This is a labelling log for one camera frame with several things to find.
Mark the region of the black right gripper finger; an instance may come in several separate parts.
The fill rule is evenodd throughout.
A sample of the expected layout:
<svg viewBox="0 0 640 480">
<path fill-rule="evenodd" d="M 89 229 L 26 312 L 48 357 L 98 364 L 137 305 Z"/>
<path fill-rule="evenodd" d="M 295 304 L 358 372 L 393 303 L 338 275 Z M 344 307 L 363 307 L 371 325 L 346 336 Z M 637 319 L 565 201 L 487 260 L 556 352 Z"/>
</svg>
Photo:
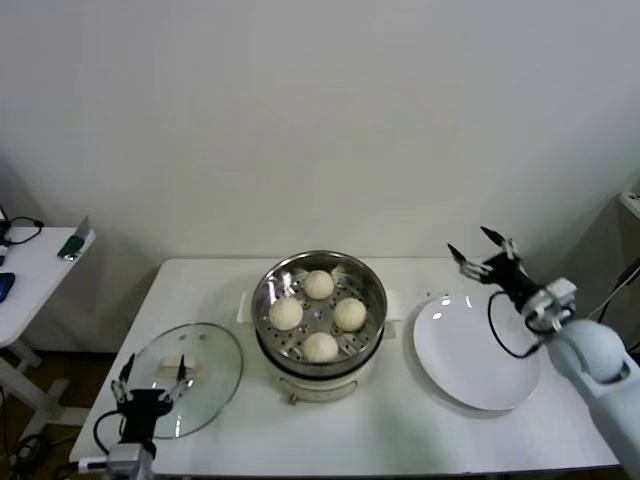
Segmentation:
<svg viewBox="0 0 640 480">
<path fill-rule="evenodd" d="M 464 254 L 462 254 L 450 243 L 447 244 L 447 248 L 451 253 L 453 260 L 458 265 L 459 271 L 463 276 L 474 281 L 491 280 L 492 268 L 490 266 L 469 260 Z"/>
<path fill-rule="evenodd" d="M 513 261 L 521 260 L 521 255 L 512 238 L 504 237 L 499 232 L 485 226 L 481 226 L 480 229 L 487 236 L 487 238 L 493 244 L 495 244 L 500 250 L 499 253 L 492 255 L 490 257 L 491 260 L 498 257 L 500 258 L 504 257 L 508 260 L 513 260 Z"/>
</svg>

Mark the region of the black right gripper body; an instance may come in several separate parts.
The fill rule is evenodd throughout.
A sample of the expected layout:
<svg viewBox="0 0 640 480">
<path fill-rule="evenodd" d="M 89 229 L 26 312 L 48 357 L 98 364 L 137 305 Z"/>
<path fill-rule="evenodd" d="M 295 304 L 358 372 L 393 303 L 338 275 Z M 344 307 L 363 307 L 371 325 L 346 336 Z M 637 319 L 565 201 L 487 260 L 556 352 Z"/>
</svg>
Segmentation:
<svg viewBox="0 0 640 480">
<path fill-rule="evenodd" d="M 543 288 L 524 272 L 519 257 L 510 258 L 506 253 L 499 253 L 485 260 L 483 265 L 489 272 L 482 277 L 482 282 L 498 285 L 515 306 L 525 306 Z"/>
</svg>

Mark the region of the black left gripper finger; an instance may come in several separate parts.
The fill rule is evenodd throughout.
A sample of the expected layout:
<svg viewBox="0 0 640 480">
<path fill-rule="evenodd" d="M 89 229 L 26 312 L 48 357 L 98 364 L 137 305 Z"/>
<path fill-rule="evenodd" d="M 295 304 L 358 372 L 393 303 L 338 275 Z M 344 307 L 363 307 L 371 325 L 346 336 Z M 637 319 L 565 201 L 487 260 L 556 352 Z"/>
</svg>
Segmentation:
<svg viewBox="0 0 640 480">
<path fill-rule="evenodd" d="M 136 355 L 132 353 L 120 370 L 118 378 L 111 381 L 111 391 L 117 403 L 125 403 L 133 399 L 133 394 L 128 387 L 128 380 L 135 362 L 135 357 Z"/>
<path fill-rule="evenodd" d="M 160 395 L 160 400 L 165 403 L 173 403 L 179 399 L 190 387 L 193 377 L 193 367 L 184 355 L 175 358 L 165 358 L 159 366 L 159 376 L 169 378 L 173 375 L 174 383 L 166 387 Z"/>
</svg>

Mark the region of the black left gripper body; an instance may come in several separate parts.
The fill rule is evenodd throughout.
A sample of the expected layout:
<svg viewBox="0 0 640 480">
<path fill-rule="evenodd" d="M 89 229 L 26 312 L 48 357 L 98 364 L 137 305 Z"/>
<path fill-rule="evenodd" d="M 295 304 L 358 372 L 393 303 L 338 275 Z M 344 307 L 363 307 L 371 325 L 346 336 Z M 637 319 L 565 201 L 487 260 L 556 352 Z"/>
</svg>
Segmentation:
<svg viewBox="0 0 640 480">
<path fill-rule="evenodd" d="M 160 389 L 133 389 L 118 405 L 124 417 L 122 443 L 151 443 L 157 421 L 171 411 L 171 400 Z"/>
</svg>

